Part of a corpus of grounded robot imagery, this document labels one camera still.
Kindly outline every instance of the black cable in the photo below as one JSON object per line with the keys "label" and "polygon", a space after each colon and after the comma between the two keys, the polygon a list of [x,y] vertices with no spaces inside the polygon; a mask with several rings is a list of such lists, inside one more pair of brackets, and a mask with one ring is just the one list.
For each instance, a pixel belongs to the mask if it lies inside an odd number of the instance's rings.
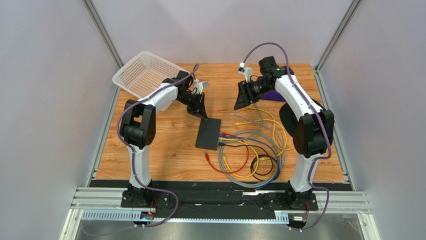
{"label": "black cable", "polygon": [[[271,155],[269,155],[269,153],[263,148],[263,147],[261,147],[261,146],[258,146],[258,145],[250,145],[250,144],[247,144],[247,145],[245,145],[245,144],[242,144],[242,145],[229,145],[229,144],[226,144],[226,143],[223,143],[223,142],[220,142],[219,143],[219,145],[221,145],[221,146],[228,146],[228,147],[233,147],[233,148],[237,148],[237,147],[256,147],[256,148],[260,148],[260,149],[262,149],[262,151],[264,151],[265,152],[265,154],[260,154],[258,157],[259,158],[261,158],[261,157],[269,157],[269,159],[270,159],[270,163],[271,163],[271,166],[270,166],[270,170],[267,172],[267,173],[257,173],[257,172],[255,172],[254,174],[253,174],[253,177],[255,178],[255,179],[257,179],[257,180],[259,180],[259,181],[265,181],[265,180],[262,180],[262,179],[259,179],[259,178],[257,178],[255,175],[257,174],[257,175],[259,175],[259,176],[266,176],[266,175],[268,175],[268,174],[270,174],[271,172],[272,172],[272,170],[274,169],[274,162],[275,162],[275,164],[277,164],[278,165],[278,162],[277,162],[277,160],[273,157],[273,156],[271,156]],[[251,166],[250,166],[250,172],[251,173],[253,173],[254,172],[254,170],[255,170],[255,163],[257,162],[257,160],[258,160],[258,158],[257,157],[255,157],[254,159],[253,159],[253,161],[251,162]]]}

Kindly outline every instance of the white wall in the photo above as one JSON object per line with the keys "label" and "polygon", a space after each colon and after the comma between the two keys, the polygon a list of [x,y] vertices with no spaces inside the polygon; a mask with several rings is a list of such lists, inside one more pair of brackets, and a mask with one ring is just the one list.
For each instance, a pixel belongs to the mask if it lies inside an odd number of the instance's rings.
{"label": "white wall", "polygon": [[322,72],[384,240],[425,239],[426,1],[365,0]]}
{"label": "white wall", "polygon": [[0,239],[58,239],[117,71],[82,1],[0,3]]}
{"label": "white wall", "polygon": [[[351,0],[94,0],[126,63],[149,51],[174,63],[239,63],[277,42],[292,63],[318,63]],[[275,55],[258,49],[248,62]]]}

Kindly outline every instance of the white plastic basket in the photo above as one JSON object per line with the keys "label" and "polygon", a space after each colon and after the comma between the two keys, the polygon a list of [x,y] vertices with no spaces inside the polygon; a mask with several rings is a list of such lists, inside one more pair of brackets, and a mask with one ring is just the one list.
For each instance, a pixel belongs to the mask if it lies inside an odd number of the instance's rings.
{"label": "white plastic basket", "polygon": [[155,54],[143,51],[120,68],[112,77],[112,81],[141,99],[156,90],[164,79],[175,78],[179,71],[186,70]]}

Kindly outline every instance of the wooden table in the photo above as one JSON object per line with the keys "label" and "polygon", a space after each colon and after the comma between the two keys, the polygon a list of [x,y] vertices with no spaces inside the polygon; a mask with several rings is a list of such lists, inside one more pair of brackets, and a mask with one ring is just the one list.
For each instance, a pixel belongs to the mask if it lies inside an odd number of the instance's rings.
{"label": "wooden table", "polygon": [[[178,64],[188,70],[193,69],[194,64]],[[253,68],[254,75],[260,75],[257,64],[249,64]],[[320,94],[314,79],[312,68],[309,64],[291,64],[300,85],[313,99],[320,101]],[[234,111],[234,104],[238,95],[237,83],[244,79],[244,76],[237,73],[236,63],[205,63],[201,64],[196,77],[201,81],[208,81],[209,87],[205,88],[205,108],[209,118],[222,119],[221,131],[235,133],[242,130],[256,130],[258,124],[234,125],[235,122],[245,122],[244,120],[231,116],[231,113],[257,120],[259,114],[255,110],[240,109]],[[124,110],[124,105],[128,99],[136,99],[124,90],[121,90],[118,102],[115,107],[112,123],[109,128],[105,147],[100,159],[96,178],[97,179],[129,179],[130,159],[129,152],[124,144],[118,139],[116,134],[117,118]],[[279,110],[282,102],[260,100],[260,109],[271,112],[280,121]],[[182,103],[173,102],[166,111],[160,111],[156,116],[156,135],[150,145],[149,171],[154,180],[193,180],[193,181],[228,181],[226,176],[214,171],[205,159],[204,149],[195,148],[200,118],[189,115],[186,106]],[[270,130],[263,128],[262,132],[272,136]],[[291,137],[287,134],[288,147],[293,146]],[[219,168],[218,152],[208,150],[212,163]],[[246,159],[244,147],[225,147],[225,154],[229,165],[233,170],[238,169]],[[255,157],[250,152],[250,160]],[[277,181],[288,181],[296,165],[297,152],[286,151],[284,168],[281,170]],[[271,167],[270,161],[261,161],[258,172],[266,173]],[[238,174],[246,176],[250,174],[250,163]],[[253,177],[238,178],[243,181],[255,181]],[[314,181],[316,182],[343,182],[344,178],[339,164],[339,160],[334,147],[332,147],[332,157],[322,160],[316,170]]]}

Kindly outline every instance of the purple object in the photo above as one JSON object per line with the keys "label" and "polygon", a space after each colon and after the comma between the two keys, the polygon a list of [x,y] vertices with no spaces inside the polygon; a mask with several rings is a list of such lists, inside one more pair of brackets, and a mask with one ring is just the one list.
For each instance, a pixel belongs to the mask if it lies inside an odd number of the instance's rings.
{"label": "purple object", "polygon": [[260,99],[271,100],[277,102],[285,102],[284,97],[277,92],[277,90],[268,91],[260,96]]}

